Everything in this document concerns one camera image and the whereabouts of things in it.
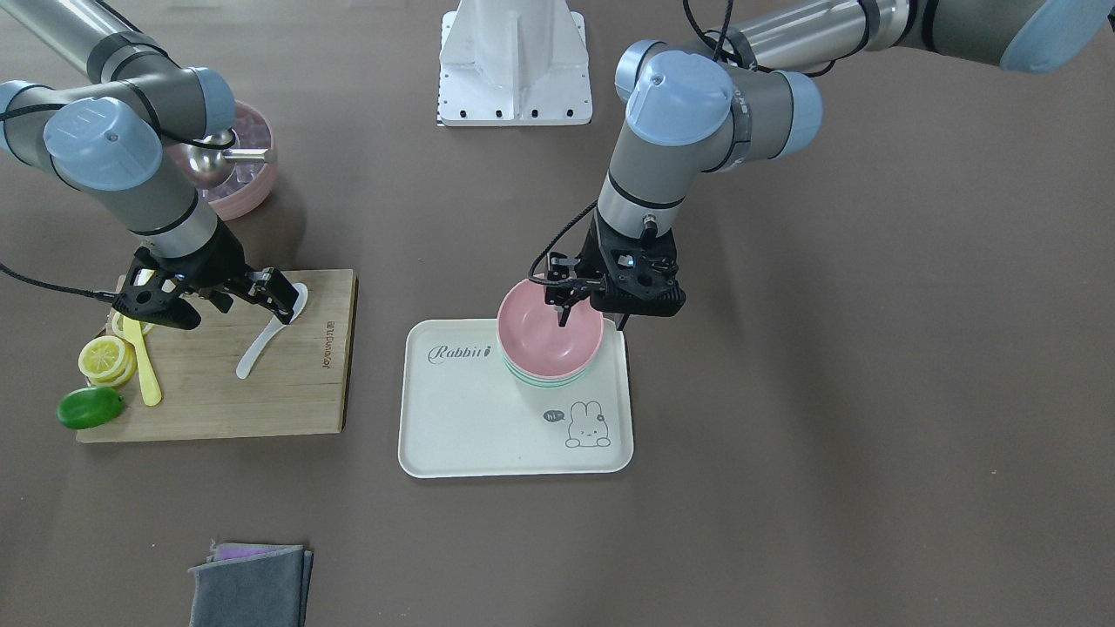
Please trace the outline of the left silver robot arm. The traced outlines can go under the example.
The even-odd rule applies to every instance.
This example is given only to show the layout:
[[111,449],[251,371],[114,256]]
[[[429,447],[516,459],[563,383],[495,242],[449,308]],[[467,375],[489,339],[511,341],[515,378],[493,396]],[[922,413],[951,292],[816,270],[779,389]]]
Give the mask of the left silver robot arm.
[[581,253],[546,247],[539,278],[564,326],[583,300],[601,314],[669,317],[685,305],[672,226],[694,179],[808,146],[823,122],[814,78],[892,47],[1054,71],[1112,22],[1111,1],[804,1],[697,29],[692,44],[626,49],[622,126]]

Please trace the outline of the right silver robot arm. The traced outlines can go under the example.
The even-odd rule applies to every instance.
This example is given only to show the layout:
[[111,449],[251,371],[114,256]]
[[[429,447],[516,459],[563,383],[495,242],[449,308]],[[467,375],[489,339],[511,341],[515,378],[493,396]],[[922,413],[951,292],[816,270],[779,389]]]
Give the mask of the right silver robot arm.
[[99,1],[4,1],[4,12],[64,56],[87,87],[3,84],[3,153],[87,193],[139,238],[120,291],[94,298],[142,322],[193,329],[198,295],[234,299],[289,324],[295,288],[274,267],[248,266],[243,247],[167,154],[231,131],[227,81],[180,66],[147,33]]

